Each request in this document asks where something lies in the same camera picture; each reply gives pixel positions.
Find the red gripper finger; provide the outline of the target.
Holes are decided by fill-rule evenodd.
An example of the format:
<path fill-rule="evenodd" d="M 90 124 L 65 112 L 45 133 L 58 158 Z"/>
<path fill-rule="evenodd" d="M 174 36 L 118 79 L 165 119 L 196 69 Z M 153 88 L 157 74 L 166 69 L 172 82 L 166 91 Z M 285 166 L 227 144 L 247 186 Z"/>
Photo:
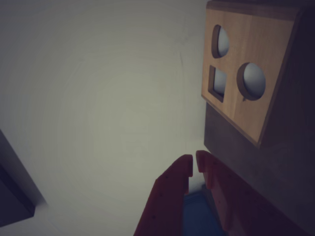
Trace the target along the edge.
<path fill-rule="evenodd" d="M 181 236 L 184 195 L 189 192 L 192 155 L 179 157 L 154 182 L 135 236 Z"/>
<path fill-rule="evenodd" d="M 283 200 L 293 195 L 301 181 L 290 182 L 293 190 L 285 190 L 274 178 L 259 177 L 258 170 L 268 168 L 266 154 L 258 149 L 226 151 L 227 157 L 235 158 L 243 168 L 228 167 L 213 154 L 198 150 L 198 170 L 204 175 L 206 187 L 211 190 L 219 214 L 221 226 L 230 236 L 307 236 L 308 232 L 290 219 L 275 204 L 257 191 L 258 183 L 269 183 L 276 188 L 273 195 L 284 194 Z"/>

